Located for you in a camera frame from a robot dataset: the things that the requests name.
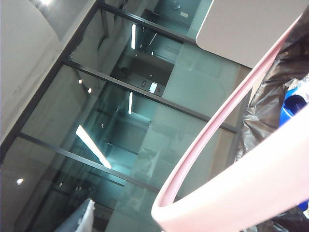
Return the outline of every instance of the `white panel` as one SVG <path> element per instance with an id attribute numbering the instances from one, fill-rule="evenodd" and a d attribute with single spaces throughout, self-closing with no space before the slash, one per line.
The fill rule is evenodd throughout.
<path id="1" fill-rule="evenodd" d="M 308 4 L 309 0 L 214 0 L 197 44 L 252 68 Z"/>

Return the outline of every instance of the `black metal frame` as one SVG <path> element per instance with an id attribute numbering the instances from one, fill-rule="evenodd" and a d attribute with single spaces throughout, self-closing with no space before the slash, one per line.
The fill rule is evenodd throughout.
<path id="1" fill-rule="evenodd" d="M 33 138 L 29 135 L 26 135 L 24 133 L 21 132 L 23 126 L 25 125 L 25 123 L 27 122 L 28 118 L 30 117 L 30 115 L 32 114 L 33 110 L 35 109 L 35 107 L 37 106 L 37 104 L 39 103 L 39 101 L 41 100 L 41 98 L 43 97 L 44 93 L 46 92 L 46 90 L 49 88 L 50 84 L 52 83 L 52 81 L 54 80 L 55 76 L 57 75 L 58 71 L 60 70 L 60 68 L 62 67 L 62 65 L 67 65 L 72 67 L 75 70 L 79 70 L 81 72 L 84 72 L 86 74 L 89 74 L 93 77 L 96 77 L 98 79 L 119 85 L 121 87 L 124 87 L 126 89 L 129 89 L 131 91 L 137 92 L 139 94 L 141 94 L 142 96 L 151 99 L 155 102 L 158 102 L 160 104 L 163 104 L 167 107 L 170 107 L 172 109 L 175 109 L 177 111 L 180 111 L 182 113 L 185 113 L 187 115 L 190 115 L 192 117 L 198 118 L 200 120 L 203 120 L 205 122 L 208 122 L 210 120 L 211 117 L 206 116 L 204 114 L 201 114 L 199 112 L 196 112 L 194 110 L 188 109 L 186 107 L 183 107 L 181 105 L 178 105 L 172 101 L 168 101 L 166 99 L 163 99 L 159 96 L 156 96 L 154 94 L 151 94 L 145 90 L 139 89 L 135 86 L 132 86 L 130 84 L 127 84 L 125 82 L 122 82 L 118 79 L 112 78 L 108 75 L 105 75 L 103 73 L 100 73 L 96 70 L 93 70 L 91 68 L 88 68 L 86 66 L 83 66 L 81 64 L 75 63 L 73 61 L 68 60 L 69 55 L 71 54 L 71 52 L 74 50 L 74 48 L 76 47 L 77 43 L 80 41 L 80 38 L 82 37 L 82 34 L 84 33 L 84 30 L 86 29 L 86 27 L 88 26 L 88 24 L 90 23 L 90 21 L 92 20 L 92 18 L 94 17 L 95 13 L 97 12 L 97 10 L 99 9 L 103 9 L 106 11 L 109 11 L 111 13 L 114 13 L 118 16 L 121 16 L 123 18 L 126 18 L 128 20 L 131 20 L 133 22 L 136 22 L 140 25 L 149 27 L 153 30 L 155 30 L 156 32 L 163 34 L 165 36 L 168 36 L 170 38 L 173 38 L 177 41 L 183 42 L 183 43 L 187 43 L 187 44 L 191 44 L 194 46 L 197 46 L 196 42 L 191 39 L 188 38 L 186 36 L 180 35 L 174 31 L 171 31 L 165 27 L 162 27 L 156 23 L 150 22 L 148 20 L 145 20 L 141 17 L 138 17 L 136 15 L 133 15 L 131 13 L 128 13 L 124 10 L 120 10 L 118 8 L 112 7 L 110 5 L 107 5 L 104 3 L 103 0 L 96 0 L 96 2 L 93 4 L 93 6 L 91 7 L 91 9 L 89 10 L 89 12 L 86 14 L 85 18 L 83 19 L 82 23 L 80 24 L 80 26 L 77 28 L 76 32 L 74 33 L 74 35 L 72 36 L 72 38 L 70 39 L 70 41 L 68 42 L 67 46 L 65 47 L 65 49 L 62 51 L 62 53 L 60 54 L 60 56 L 58 57 L 58 59 L 56 60 L 55 64 L 53 65 L 53 67 L 51 68 L 51 70 L 49 71 L 48 75 L 46 76 L 46 78 L 44 79 L 44 81 L 42 82 L 42 84 L 40 85 L 40 87 L 38 88 L 38 90 L 36 91 L 36 93 L 34 94 L 34 96 L 32 97 L 32 99 L 30 100 L 29 104 L 27 105 L 27 107 L 24 109 L 23 113 L 21 114 L 21 116 L 19 117 L 19 119 L 17 120 L 17 122 L 15 123 L 15 125 L 13 126 L 13 128 L 11 129 L 11 131 L 9 132 L 9 134 L 7 135 L 7 137 L 5 138 L 5 140 L 3 141 L 3 143 L 1 144 L 0 147 L 0 164 L 3 164 L 3 160 L 5 157 L 5 154 L 7 153 L 7 151 L 9 150 L 9 148 L 11 147 L 11 145 L 13 144 L 14 140 L 17 137 L 26 139 L 28 141 L 30 141 L 31 143 L 40 145 L 40 146 L 44 146 L 47 149 L 51 149 L 63 156 L 69 157 L 71 159 L 77 160 L 79 162 L 82 162 L 86 165 L 90 165 L 94 168 L 97 168 L 99 170 L 102 170 L 104 172 L 107 172 L 109 174 L 115 175 L 121 179 L 124 179 L 126 181 L 129 181 L 133 184 L 136 184 L 140 187 L 149 189 L 151 191 L 154 192 L 158 192 L 159 189 L 151 186 L 151 185 L 147 185 L 145 183 L 142 183 L 132 177 L 129 177 L 127 175 L 124 175 L 122 173 L 119 173 L 115 170 L 111 170 L 108 169 L 106 167 L 104 167 L 103 165 L 100 165 L 98 163 L 95 163 L 93 161 L 90 161 L 86 158 L 80 157 L 74 153 L 71 153 L 69 151 L 66 151 L 62 148 L 53 146 L 49 143 L 46 143 L 44 141 L 41 141 L 37 138 Z M 243 107 L 246 108 L 247 104 L 248 104 L 248 100 L 249 100 L 249 94 L 247 95 L 246 99 L 244 99 L 243 101 Z M 234 146 L 231 148 L 231 154 L 230 157 L 233 157 L 235 155 L 236 152 L 236 148 L 237 148 L 237 143 L 238 143 L 238 139 L 239 139 L 239 131 L 240 131 L 240 126 L 241 126 L 241 121 L 239 121 L 238 125 L 236 127 L 233 127 L 231 125 L 228 124 L 222 124 L 220 127 L 223 130 L 235 133 L 235 138 L 233 140 Z"/>
<path id="2" fill-rule="evenodd" d="M 130 84 L 126 83 L 126 82 L 123 82 L 123 81 L 120 81 L 120 80 L 118 80 L 116 78 L 110 77 L 110 76 L 108 76 L 106 74 L 98 72 L 98 71 L 96 71 L 94 69 L 91 69 L 89 67 L 81 65 L 79 63 L 76 63 L 74 61 L 66 60 L 66 61 L 64 61 L 64 64 L 69 66 L 69 67 L 71 67 L 71 68 L 73 68 L 73 69 L 76 69 L 78 71 L 81 71 L 83 73 L 91 75 L 93 77 L 96 77 L 96 78 L 98 78 L 100 80 L 107 81 L 107 82 L 110 82 L 112 84 L 116 84 L 118 86 L 124 87 L 124 88 L 126 88 L 126 89 L 128 89 L 130 91 L 139 93 L 143 97 L 146 97 L 146 98 L 148 98 L 150 100 L 153 100 L 153 101 L 155 101 L 157 103 L 160 103 L 162 105 L 168 106 L 168 107 L 170 107 L 172 109 L 178 110 L 178 111 L 180 111 L 182 113 L 185 113 L 185 114 L 190 115 L 192 117 L 198 118 L 198 119 L 203 120 L 205 122 L 208 122 L 211 119 L 211 117 L 209 117 L 209 116 L 206 116 L 206 115 L 201 114 L 201 113 L 199 113 L 197 111 L 191 110 L 191 109 L 189 109 L 187 107 L 184 107 L 184 106 L 179 105 L 177 103 L 174 103 L 172 101 L 166 100 L 166 99 L 164 99 L 162 97 L 159 97 L 159 96 L 157 96 L 155 94 L 152 94 L 152 93 L 150 93 L 148 91 L 145 91 L 143 89 L 137 88 L 137 87 L 135 87 L 133 85 L 130 85 Z M 230 126 L 230 125 L 228 125 L 226 123 L 223 123 L 220 127 L 222 129 L 224 129 L 226 131 L 229 131 L 229 132 L 232 132 L 232 133 L 237 133 L 237 131 L 238 131 L 236 127 Z"/>

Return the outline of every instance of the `ceiling light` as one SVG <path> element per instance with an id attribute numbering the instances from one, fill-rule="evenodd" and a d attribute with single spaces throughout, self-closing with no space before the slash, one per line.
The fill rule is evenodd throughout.
<path id="1" fill-rule="evenodd" d="M 129 115 L 132 112 L 132 98 L 133 98 L 133 92 L 130 92 L 130 96 L 129 96 Z"/>
<path id="2" fill-rule="evenodd" d="M 136 33 L 136 25 L 132 25 L 132 36 L 131 36 L 131 48 L 135 49 L 135 33 Z"/>
<path id="3" fill-rule="evenodd" d="M 17 183 L 18 185 L 21 185 L 23 182 L 24 182 L 24 179 L 23 179 L 23 178 L 16 180 L 16 183 Z"/>
<path id="4" fill-rule="evenodd" d="M 41 0 L 41 3 L 43 3 L 44 5 L 48 5 L 51 3 L 52 0 Z"/>
<path id="5" fill-rule="evenodd" d="M 102 152 L 98 149 L 98 147 L 95 145 L 95 143 L 92 141 L 90 136 L 87 134 L 87 132 L 83 129 L 81 125 L 78 126 L 76 134 L 87 145 L 87 147 L 96 155 L 96 157 L 98 157 L 100 162 L 105 167 L 112 168 L 111 164 L 107 161 Z"/>

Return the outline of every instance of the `glass wall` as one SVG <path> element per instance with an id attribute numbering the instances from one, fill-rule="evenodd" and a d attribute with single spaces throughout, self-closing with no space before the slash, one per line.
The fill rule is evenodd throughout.
<path id="1" fill-rule="evenodd" d="M 203 17 L 201 4 L 210 4 L 141 0 L 134 8 L 131 0 L 106 2 L 186 35 L 201 23 L 195 23 L 197 15 Z M 161 231 L 151 207 L 207 123 L 196 113 L 212 116 L 249 71 L 95 9 L 82 36 L 68 46 L 73 48 L 68 59 L 91 69 L 86 74 L 60 63 L 35 109 L 28 111 L 20 131 L 25 135 L 16 131 L 5 155 L 1 231 L 54 231 L 88 198 L 95 202 L 93 232 Z M 112 79 L 100 78 L 97 71 Z M 240 109 L 226 121 L 231 128 L 239 124 Z M 226 168 L 237 132 L 214 134 L 177 199 Z"/>
<path id="2" fill-rule="evenodd" d="M 204 126 L 204 121 L 63 66 L 22 132 L 160 188 Z M 80 131 L 91 138 L 107 163 Z M 226 163 L 233 138 L 223 129 L 216 132 L 179 196 L 209 179 L 215 157 Z"/>
<path id="3" fill-rule="evenodd" d="M 101 30 L 108 34 L 103 40 Z M 242 65 L 105 11 L 97 12 L 71 58 L 207 116 L 218 110 L 249 72 Z M 235 126 L 239 114 L 237 107 L 226 123 Z"/>
<path id="4" fill-rule="evenodd" d="M 212 0 L 106 1 L 195 40 Z"/>
<path id="5" fill-rule="evenodd" d="M 88 198 L 93 232 L 161 231 L 150 214 L 155 192 L 23 139 L 8 151 L 1 184 L 1 231 L 52 232 Z"/>

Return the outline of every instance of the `blue object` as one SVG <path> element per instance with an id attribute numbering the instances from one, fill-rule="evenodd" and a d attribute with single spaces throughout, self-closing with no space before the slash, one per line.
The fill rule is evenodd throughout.
<path id="1" fill-rule="evenodd" d="M 281 107 L 279 127 L 286 123 L 291 117 L 293 117 L 298 111 L 307 105 L 305 99 L 299 95 L 293 95 L 298 87 L 286 92 L 284 102 Z M 309 200 L 302 202 L 298 207 L 305 212 L 308 210 Z"/>

